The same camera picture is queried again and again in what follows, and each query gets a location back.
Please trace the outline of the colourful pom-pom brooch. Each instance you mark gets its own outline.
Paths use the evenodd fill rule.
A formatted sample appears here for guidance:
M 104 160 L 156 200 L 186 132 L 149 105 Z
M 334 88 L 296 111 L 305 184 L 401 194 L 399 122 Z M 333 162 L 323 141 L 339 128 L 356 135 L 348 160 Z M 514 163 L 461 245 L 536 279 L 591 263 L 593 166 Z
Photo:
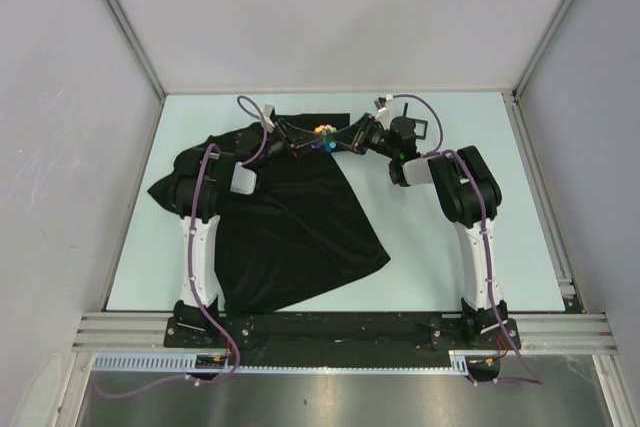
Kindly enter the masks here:
M 312 143 L 312 148 L 315 150 L 321 150 L 327 153 L 331 153 L 336 149 L 336 142 L 334 135 L 337 133 L 337 128 L 330 124 L 319 125 L 314 129 L 316 139 Z

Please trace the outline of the black t-shirt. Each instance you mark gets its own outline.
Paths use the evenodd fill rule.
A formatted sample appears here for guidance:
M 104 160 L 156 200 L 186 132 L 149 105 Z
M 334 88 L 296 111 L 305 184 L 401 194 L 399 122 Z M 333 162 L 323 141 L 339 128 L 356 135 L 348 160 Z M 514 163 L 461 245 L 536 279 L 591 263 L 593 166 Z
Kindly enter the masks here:
M 149 195 L 165 210 L 184 217 L 205 148 L 250 164 L 257 175 L 251 195 L 232 193 L 222 206 L 216 235 L 215 272 L 228 313 L 271 313 L 369 276 L 390 260 L 356 194 L 326 152 L 298 159 L 274 156 L 275 140 L 262 139 L 258 123 L 209 136 L 180 152 L 172 172 Z

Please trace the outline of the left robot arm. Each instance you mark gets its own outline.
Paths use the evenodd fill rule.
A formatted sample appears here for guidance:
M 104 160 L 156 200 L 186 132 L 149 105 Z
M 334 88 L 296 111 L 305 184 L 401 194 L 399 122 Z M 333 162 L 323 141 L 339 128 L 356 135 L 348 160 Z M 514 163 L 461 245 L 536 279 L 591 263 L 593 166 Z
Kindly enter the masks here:
M 324 130 L 284 116 L 263 133 L 246 128 L 181 152 L 173 172 L 149 194 L 179 216 L 185 276 L 167 334 L 185 330 L 197 345 L 214 344 L 221 312 L 270 313 L 322 293 L 323 271 L 312 220 L 312 174 L 289 169 L 322 147 Z

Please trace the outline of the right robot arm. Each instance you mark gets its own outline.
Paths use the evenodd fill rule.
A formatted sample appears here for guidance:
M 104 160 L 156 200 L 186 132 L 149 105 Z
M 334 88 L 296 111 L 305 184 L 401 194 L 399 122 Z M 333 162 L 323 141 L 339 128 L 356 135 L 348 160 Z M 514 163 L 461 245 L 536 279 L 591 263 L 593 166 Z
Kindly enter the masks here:
M 323 134 L 331 147 L 363 155 L 373 151 L 390 159 L 389 175 L 395 185 L 430 184 L 439 205 L 455 227 L 463 261 L 464 294 L 461 299 L 463 340 L 473 348 L 493 341 L 508 320 L 507 305 L 494 266 L 493 230 L 502 202 L 500 187 L 478 149 L 422 154 L 417 142 L 426 138 L 428 122 L 406 115 L 384 127 L 372 115 Z

